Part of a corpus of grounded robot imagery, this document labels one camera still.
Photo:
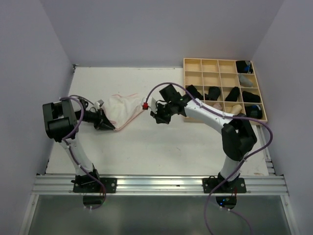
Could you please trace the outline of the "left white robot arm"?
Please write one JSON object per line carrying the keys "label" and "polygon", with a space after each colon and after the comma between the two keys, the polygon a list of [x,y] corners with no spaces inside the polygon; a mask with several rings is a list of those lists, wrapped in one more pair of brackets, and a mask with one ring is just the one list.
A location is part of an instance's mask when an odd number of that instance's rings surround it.
{"label": "left white robot arm", "polygon": [[94,104],[84,97],[71,95],[58,102],[43,105],[47,136],[60,144],[75,168],[75,184],[97,192],[102,186],[99,174],[80,143],[78,131],[82,122],[91,123],[95,130],[115,130],[102,109],[103,102]]}

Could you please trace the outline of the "black garment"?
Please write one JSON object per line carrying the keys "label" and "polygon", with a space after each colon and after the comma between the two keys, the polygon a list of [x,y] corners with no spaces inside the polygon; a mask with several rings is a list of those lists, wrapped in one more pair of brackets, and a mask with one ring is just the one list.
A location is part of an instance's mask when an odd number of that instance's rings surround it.
{"label": "black garment", "polygon": [[197,90],[194,85],[189,85],[186,87],[186,90],[194,97],[199,100],[203,100],[203,95]]}

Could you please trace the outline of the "black striped underwear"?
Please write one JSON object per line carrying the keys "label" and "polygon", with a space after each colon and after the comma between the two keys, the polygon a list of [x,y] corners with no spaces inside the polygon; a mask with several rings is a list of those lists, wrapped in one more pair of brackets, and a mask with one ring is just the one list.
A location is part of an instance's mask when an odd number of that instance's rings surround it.
{"label": "black striped underwear", "polygon": [[208,89],[208,93],[205,94],[205,100],[217,101],[221,95],[221,90],[219,87],[211,86]]}

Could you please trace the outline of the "white pink-trimmed underwear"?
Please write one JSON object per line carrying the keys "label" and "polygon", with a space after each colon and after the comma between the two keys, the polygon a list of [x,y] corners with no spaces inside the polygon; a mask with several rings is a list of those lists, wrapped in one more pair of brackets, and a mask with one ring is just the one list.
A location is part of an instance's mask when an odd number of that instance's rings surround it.
{"label": "white pink-trimmed underwear", "polygon": [[102,109],[115,127],[114,130],[120,131],[143,112],[143,100],[139,94],[128,96],[115,94],[104,102]]}

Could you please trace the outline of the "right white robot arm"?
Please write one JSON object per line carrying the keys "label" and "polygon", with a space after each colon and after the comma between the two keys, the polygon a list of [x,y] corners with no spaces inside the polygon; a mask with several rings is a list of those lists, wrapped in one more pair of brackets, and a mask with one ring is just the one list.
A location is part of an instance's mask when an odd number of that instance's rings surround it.
{"label": "right white robot arm", "polygon": [[218,132],[222,137],[225,161],[218,174],[218,187],[229,192],[239,179],[241,163],[257,142],[250,121],[244,114],[234,115],[206,105],[195,98],[189,91],[181,95],[175,83],[166,83],[159,91],[162,100],[150,97],[149,93],[143,103],[144,110],[150,109],[150,115],[157,124],[169,124],[171,117],[182,115],[201,121]]}

